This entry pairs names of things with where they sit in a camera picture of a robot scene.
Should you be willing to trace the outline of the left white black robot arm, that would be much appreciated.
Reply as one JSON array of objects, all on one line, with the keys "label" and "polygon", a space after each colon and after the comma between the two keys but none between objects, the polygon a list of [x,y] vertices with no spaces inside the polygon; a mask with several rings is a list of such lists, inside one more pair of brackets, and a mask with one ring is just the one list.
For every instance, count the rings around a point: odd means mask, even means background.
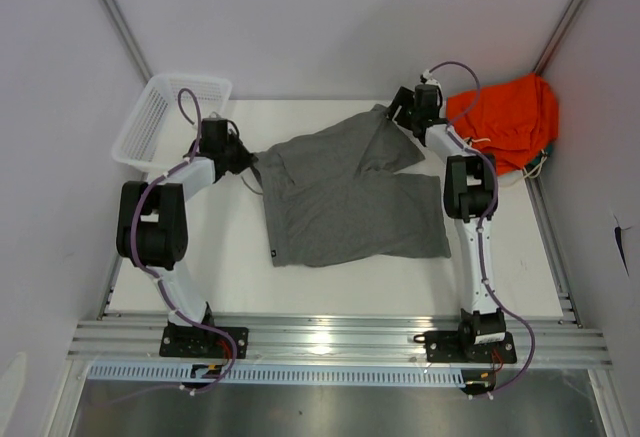
[{"label": "left white black robot arm", "polygon": [[184,262],[189,244],[187,202],[254,162],[236,123],[215,115],[202,121],[199,136],[180,163],[151,182],[128,181],[121,189],[117,252],[151,279],[168,321],[186,326],[182,345],[197,357],[215,349],[217,333],[207,321],[209,304]]}]

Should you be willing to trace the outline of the grey shorts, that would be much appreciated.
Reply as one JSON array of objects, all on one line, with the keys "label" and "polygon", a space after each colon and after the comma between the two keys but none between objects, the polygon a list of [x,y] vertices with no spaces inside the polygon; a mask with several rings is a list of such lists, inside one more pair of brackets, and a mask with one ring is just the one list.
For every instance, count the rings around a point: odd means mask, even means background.
[{"label": "grey shorts", "polygon": [[408,170],[424,159],[382,105],[257,153],[273,265],[450,257],[441,181]]}]

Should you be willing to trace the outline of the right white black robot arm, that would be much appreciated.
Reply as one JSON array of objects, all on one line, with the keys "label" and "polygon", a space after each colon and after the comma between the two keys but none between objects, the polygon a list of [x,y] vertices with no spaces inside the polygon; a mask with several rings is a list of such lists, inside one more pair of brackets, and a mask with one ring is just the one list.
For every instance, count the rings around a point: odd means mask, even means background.
[{"label": "right white black robot arm", "polygon": [[490,237],[498,183],[494,158],[457,134],[440,116],[442,104],[440,85],[427,81],[414,89],[399,88],[386,115],[445,164],[443,206],[458,232],[470,290],[458,330],[449,341],[464,358],[475,361],[507,337],[504,311],[492,295]]}]

